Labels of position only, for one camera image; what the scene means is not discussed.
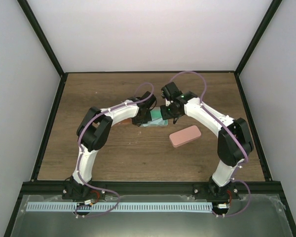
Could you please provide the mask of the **grey glasses case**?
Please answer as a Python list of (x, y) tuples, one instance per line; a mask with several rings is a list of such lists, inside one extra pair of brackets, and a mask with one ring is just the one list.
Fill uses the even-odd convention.
[(162, 118), (161, 109), (159, 107), (152, 109), (150, 113), (152, 120)]

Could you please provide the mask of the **orange sunglasses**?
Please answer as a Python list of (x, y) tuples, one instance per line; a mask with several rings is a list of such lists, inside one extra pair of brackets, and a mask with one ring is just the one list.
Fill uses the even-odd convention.
[(132, 120), (131, 119), (125, 119), (125, 120), (121, 121), (119, 124), (120, 125), (129, 125), (129, 124), (132, 124)]

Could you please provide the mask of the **blue cleaning cloth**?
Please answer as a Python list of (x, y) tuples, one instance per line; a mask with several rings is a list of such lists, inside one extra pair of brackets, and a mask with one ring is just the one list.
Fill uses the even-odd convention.
[(149, 121), (148, 123), (142, 124), (143, 127), (153, 127), (153, 126), (167, 126), (168, 121), (163, 120), (162, 118), (154, 119), (152, 121)]

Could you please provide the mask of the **pink glasses case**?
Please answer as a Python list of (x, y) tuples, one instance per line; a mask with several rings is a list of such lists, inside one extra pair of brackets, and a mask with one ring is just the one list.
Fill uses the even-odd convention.
[(169, 135), (169, 140), (174, 148), (182, 146), (193, 140), (200, 138), (201, 131), (196, 125), (184, 128), (180, 131), (174, 132)]

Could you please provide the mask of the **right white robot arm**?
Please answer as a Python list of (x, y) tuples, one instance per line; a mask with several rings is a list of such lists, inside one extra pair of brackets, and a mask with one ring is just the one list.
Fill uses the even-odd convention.
[(216, 171), (209, 179), (209, 193), (220, 199), (229, 188), (234, 172), (241, 164), (248, 162), (254, 150), (247, 122), (243, 118), (233, 119), (208, 106), (193, 92), (182, 93), (174, 82), (161, 89), (166, 104), (160, 106), (164, 120), (176, 123), (182, 116), (188, 116), (207, 127), (218, 138), (218, 157)]

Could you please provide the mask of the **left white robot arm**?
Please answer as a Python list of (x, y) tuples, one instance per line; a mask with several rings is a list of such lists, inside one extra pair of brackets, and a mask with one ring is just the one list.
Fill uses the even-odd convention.
[(86, 199), (91, 196), (92, 168), (98, 151), (105, 145), (111, 127), (126, 119), (134, 125), (151, 121), (151, 107), (156, 97), (147, 91), (141, 97), (130, 97), (106, 109), (91, 107), (77, 129), (78, 159), (73, 174), (64, 186), (64, 199)]

